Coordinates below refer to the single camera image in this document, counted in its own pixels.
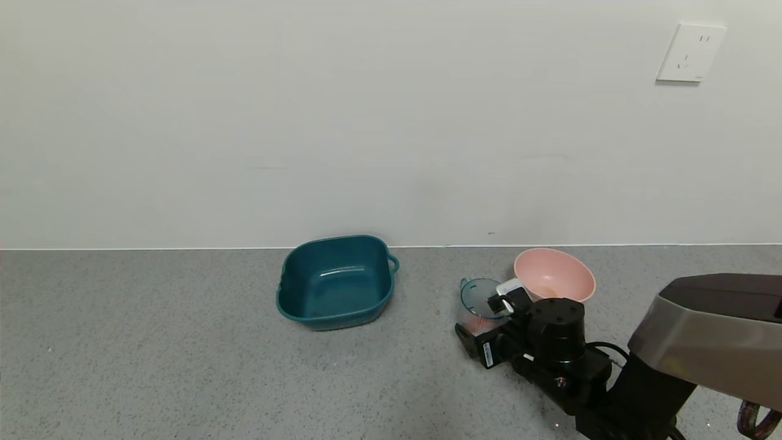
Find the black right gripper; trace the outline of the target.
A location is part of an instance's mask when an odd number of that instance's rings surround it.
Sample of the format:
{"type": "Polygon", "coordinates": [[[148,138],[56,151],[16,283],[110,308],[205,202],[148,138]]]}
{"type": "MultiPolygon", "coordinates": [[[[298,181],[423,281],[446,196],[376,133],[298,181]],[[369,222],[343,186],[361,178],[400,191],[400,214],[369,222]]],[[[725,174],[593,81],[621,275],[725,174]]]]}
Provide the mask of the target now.
{"type": "Polygon", "coordinates": [[[475,335],[456,323],[455,334],[469,359],[477,358],[487,369],[510,362],[523,352],[519,326],[510,317],[481,318],[475,324],[475,335]]]}

